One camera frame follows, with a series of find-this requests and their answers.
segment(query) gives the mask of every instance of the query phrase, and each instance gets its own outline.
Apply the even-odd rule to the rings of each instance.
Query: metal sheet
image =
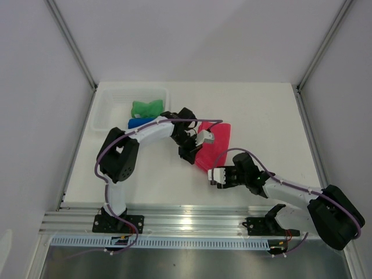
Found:
[[[287,258],[262,251],[130,249],[109,256],[86,248],[51,247],[41,278],[351,278],[344,254],[321,241],[306,241]]]

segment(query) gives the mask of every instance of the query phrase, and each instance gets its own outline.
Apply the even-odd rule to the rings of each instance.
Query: white tabletop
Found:
[[[231,124],[231,147],[250,150],[281,177],[320,187],[295,96],[289,83],[100,83],[94,102],[111,87],[165,87],[170,110],[191,109],[197,118]],[[85,128],[65,203],[103,202],[104,182],[94,175],[96,156],[106,138]],[[236,152],[227,156],[227,164]],[[254,196],[244,186],[217,189],[195,165],[180,159],[178,146],[163,139],[140,149],[126,180],[127,203],[151,205],[259,206],[277,202]]]

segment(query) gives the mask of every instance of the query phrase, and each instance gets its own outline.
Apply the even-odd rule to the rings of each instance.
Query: black mounting bracket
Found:
[[[242,225],[247,228],[248,235],[253,237],[285,237],[286,231],[279,227],[272,229],[266,222],[265,217],[248,217]],[[299,237],[300,231],[289,230],[293,237]]]
[[[112,217],[109,215],[104,208],[100,210],[101,214],[97,214],[94,217],[93,222],[93,233],[108,233],[108,234],[132,234],[133,229],[123,222],[119,221],[117,218]],[[132,223],[138,230],[139,234],[142,234],[144,229],[144,221],[145,216],[143,215],[127,215],[127,211],[125,211],[122,215],[119,216],[120,218],[124,219]]]
[[[284,237],[290,231],[293,237],[300,236],[298,230],[285,230],[279,226],[276,222],[275,217],[277,213],[284,208],[285,205],[278,204],[270,209],[266,213],[265,217],[247,217],[246,222],[243,222],[243,226],[247,228],[248,235],[256,237]]]

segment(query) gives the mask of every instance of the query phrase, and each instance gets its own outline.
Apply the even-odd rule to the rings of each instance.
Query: green toy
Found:
[[[156,118],[163,112],[163,100],[150,103],[133,101],[132,118]]]

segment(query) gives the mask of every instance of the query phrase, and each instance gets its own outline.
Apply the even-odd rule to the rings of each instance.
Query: plastic container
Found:
[[[127,129],[133,101],[163,100],[164,111],[170,110],[169,92],[165,88],[112,88],[105,89],[92,108],[90,127],[93,131],[108,132],[113,127]]]

